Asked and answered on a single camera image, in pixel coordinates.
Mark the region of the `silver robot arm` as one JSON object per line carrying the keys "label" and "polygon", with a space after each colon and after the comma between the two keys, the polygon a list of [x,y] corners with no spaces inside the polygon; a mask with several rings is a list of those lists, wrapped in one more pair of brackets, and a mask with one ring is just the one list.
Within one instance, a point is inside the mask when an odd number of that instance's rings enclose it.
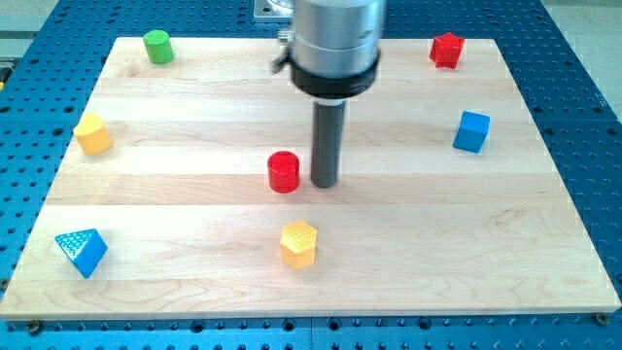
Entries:
{"label": "silver robot arm", "polygon": [[380,60],[384,0],[294,0],[292,25],[278,33],[282,53],[274,74],[291,67],[291,81],[315,102],[337,106],[367,90]]}

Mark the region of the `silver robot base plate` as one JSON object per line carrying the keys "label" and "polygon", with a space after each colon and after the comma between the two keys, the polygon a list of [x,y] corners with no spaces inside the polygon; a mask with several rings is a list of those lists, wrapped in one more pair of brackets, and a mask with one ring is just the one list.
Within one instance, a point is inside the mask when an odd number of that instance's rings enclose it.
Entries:
{"label": "silver robot base plate", "polygon": [[293,0],[254,0],[253,15],[257,22],[290,20],[294,10]]}

